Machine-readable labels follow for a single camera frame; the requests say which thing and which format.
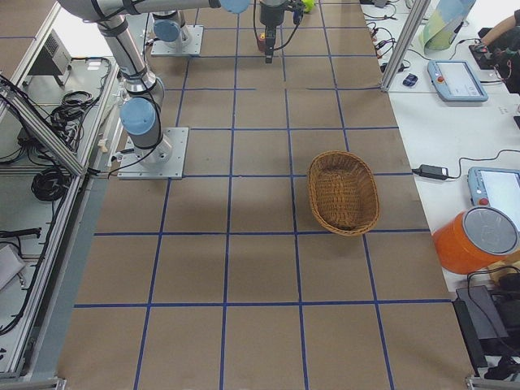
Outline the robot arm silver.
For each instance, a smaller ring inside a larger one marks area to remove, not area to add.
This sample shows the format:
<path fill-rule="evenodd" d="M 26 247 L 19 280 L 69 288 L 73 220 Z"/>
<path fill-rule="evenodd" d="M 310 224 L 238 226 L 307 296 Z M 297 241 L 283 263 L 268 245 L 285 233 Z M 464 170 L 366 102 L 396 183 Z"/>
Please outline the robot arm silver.
<path fill-rule="evenodd" d="M 249 1 L 61 1 L 70 14 L 97 25 L 123 75 L 129 100 L 120 109 L 123 127 L 130 136 L 136 162 L 155 165 L 166 162 L 172 152 L 161 125 L 163 83 L 149 68 L 129 31 L 127 15 L 158 14 L 159 24 L 177 11 L 224 8 L 240 14 Z"/>
<path fill-rule="evenodd" d="M 152 14 L 155 37 L 168 44 L 182 44 L 188 40 L 184 12 L 179 10 L 162 11 Z"/>

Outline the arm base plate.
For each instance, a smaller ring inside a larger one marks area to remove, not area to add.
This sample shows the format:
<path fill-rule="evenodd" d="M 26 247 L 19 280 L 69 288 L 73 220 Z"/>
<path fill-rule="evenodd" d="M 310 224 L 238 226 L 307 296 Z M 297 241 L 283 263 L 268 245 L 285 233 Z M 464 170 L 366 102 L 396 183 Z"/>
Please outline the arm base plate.
<path fill-rule="evenodd" d="M 156 23 L 154 25 L 155 40 L 152 45 L 153 57 L 197 57 L 202 48 L 202 25 L 185 25 L 177 23 Z"/>
<path fill-rule="evenodd" d="M 162 142 L 153 152 L 135 148 L 130 136 L 125 147 L 133 149 L 124 154 L 121 168 L 116 172 L 122 180 L 180 180 L 189 139 L 189 128 L 164 128 Z"/>

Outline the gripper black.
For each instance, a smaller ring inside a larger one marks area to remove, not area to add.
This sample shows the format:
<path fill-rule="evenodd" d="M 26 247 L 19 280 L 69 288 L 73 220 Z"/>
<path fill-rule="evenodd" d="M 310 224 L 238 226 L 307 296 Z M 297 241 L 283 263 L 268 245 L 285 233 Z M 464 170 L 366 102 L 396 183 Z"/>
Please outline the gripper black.
<path fill-rule="evenodd" d="M 265 62 L 272 63 L 275 48 L 275 27 L 284 22 L 285 0 L 261 0 L 260 21 L 265 27 Z"/>

